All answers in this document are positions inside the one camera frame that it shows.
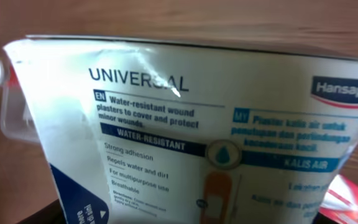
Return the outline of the white medicine box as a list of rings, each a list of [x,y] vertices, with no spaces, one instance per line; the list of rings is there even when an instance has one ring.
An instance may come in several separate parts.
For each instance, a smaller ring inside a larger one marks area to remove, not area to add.
[[[67,223],[312,223],[358,143],[358,59],[8,43]]]

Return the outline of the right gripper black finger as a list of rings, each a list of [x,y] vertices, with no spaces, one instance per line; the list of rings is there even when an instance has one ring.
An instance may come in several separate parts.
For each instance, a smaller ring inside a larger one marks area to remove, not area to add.
[[[18,224],[66,224],[66,220],[60,201],[55,200]]]

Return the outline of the red medicine box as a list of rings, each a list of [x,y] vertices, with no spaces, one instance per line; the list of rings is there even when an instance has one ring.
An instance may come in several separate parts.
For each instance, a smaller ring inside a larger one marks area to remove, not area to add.
[[[336,223],[358,224],[358,185],[337,175],[323,198],[319,213]]]

